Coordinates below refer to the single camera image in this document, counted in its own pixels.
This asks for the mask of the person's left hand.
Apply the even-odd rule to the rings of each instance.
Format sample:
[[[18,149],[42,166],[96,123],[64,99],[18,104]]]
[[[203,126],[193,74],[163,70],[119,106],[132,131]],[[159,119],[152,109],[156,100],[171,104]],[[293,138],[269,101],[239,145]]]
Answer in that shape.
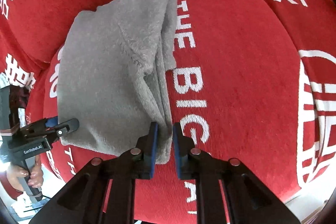
[[[23,186],[19,182],[19,178],[28,177],[28,185],[33,188],[40,188],[43,185],[43,171],[41,156],[35,156],[35,165],[32,170],[29,172],[22,167],[17,165],[10,165],[6,171],[6,177],[9,184],[17,191],[23,192]]]

